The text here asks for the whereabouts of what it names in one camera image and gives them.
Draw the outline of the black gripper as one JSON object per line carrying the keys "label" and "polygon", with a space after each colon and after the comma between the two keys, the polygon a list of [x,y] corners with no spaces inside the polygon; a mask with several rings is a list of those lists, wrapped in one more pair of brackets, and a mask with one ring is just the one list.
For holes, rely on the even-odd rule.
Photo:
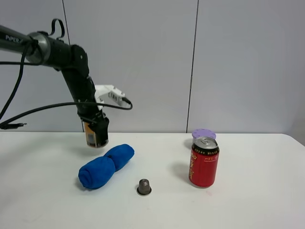
{"label": "black gripper", "polygon": [[104,147],[108,144],[109,119],[105,117],[102,108],[104,102],[93,100],[77,101],[78,116],[89,124],[89,128],[95,133],[96,147]]}

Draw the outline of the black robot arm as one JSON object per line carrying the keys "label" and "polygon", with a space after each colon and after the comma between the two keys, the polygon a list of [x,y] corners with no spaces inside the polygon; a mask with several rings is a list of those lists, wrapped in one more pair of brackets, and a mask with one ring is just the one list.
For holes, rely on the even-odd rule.
{"label": "black robot arm", "polygon": [[0,28],[0,48],[5,51],[21,54],[16,63],[20,67],[14,89],[4,105],[4,115],[20,85],[25,65],[48,66],[62,73],[72,95],[73,102],[53,104],[25,112],[0,124],[1,129],[16,129],[22,124],[13,121],[41,110],[60,106],[75,105],[80,119],[84,123],[87,145],[100,148],[108,143],[109,119],[98,106],[95,99],[96,87],[89,76],[88,57],[84,49],[78,45],[68,45],[60,37],[54,39],[44,31],[24,35],[7,27]]}

